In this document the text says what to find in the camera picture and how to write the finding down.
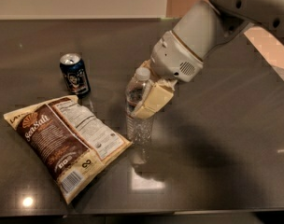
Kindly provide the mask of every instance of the can lid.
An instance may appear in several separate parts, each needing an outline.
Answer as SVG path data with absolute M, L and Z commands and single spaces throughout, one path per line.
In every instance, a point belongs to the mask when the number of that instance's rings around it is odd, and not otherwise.
M 150 78 L 150 70 L 146 67 L 139 67 L 135 70 L 135 75 L 138 80 L 146 81 Z
M 80 60 L 80 55 L 77 53 L 68 53 L 65 54 L 60 58 L 60 63 L 66 64 L 66 65 L 73 65 L 75 63 L 78 63 Z

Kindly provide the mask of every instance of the plastic water bottle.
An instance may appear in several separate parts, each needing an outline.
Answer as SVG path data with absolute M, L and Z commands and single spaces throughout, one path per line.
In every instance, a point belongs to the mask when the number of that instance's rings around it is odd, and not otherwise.
M 150 70 L 140 67 L 135 70 L 134 77 L 126 87 L 126 124 L 127 137 L 137 145 L 146 145 L 151 141 L 154 117 L 139 119 L 132 117 L 136 105 L 142 100 L 142 95 L 150 78 Z

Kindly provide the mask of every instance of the nutrition facts label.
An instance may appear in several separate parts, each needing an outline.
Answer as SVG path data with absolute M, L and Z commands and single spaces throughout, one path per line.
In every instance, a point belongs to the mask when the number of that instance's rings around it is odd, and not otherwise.
M 88 142 L 88 145 L 96 151 L 101 160 L 123 144 L 119 136 L 97 119 L 87 107 L 72 101 L 61 102 L 55 107 L 77 133 Z

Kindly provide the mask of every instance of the floor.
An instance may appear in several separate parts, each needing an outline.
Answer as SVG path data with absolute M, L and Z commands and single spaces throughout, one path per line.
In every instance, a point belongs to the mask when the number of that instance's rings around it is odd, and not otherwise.
M 79 216 L 0 218 L 0 224 L 284 224 L 284 212 L 176 215 L 176 216 Z

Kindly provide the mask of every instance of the water bottle cap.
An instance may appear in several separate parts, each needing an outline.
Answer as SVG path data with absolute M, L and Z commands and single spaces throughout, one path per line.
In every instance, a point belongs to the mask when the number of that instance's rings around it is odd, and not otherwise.
M 150 78 L 150 70 L 146 67 L 139 67 L 135 70 L 135 75 L 138 80 L 146 81 Z

